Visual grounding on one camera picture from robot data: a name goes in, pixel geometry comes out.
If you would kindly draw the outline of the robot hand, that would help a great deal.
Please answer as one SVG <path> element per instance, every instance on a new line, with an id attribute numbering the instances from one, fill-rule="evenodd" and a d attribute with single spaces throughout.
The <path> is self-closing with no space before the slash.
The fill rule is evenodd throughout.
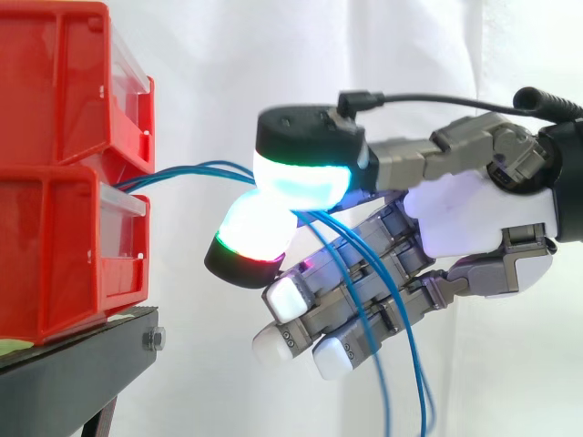
<path id="1" fill-rule="evenodd" d="M 559 234 L 549 144 L 497 111 L 425 139 L 369 142 L 357 107 L 275 107 L 258 119 L 257 187 L 204 259 L 259 289 L 265 364 L 311 351 L 336 380 L 458 296 L 527 290 Z"/>

